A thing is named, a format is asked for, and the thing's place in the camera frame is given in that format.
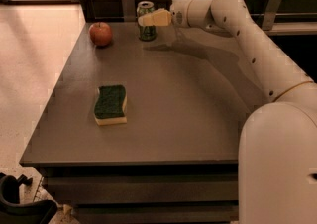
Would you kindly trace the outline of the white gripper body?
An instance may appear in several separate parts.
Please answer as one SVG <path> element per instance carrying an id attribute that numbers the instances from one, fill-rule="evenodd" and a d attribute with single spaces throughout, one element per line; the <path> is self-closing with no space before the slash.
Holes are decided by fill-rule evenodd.
<path id="1" fill-rule="evenodd" d="M 181 28 L 189 28 L 188 12 L 193 0 L 172 0 L 169 12 L 171 13 L 172 23 Z"/>

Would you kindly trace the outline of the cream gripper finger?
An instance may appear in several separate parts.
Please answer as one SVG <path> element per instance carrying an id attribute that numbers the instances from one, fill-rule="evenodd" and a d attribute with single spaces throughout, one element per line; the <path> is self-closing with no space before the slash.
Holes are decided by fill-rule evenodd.
<path id="1" fill-rule="evenodd" d="M 166 9 L 157 9 L 138 18 L 140 26 L 164 27 L 171 24 L 171 14 Z"/>

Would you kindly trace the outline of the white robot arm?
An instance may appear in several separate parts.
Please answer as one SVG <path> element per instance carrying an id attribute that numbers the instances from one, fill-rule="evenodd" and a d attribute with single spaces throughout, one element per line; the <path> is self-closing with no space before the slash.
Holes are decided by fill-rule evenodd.
<path id="1" fill-rule="evenodd" d="M 264 96 L 240 136 L 239 224 L 317 224 L 317 84 L 254 22 L 244 0 L 173 0 L 138 22 L 217 27 L 236 39 Z"/>

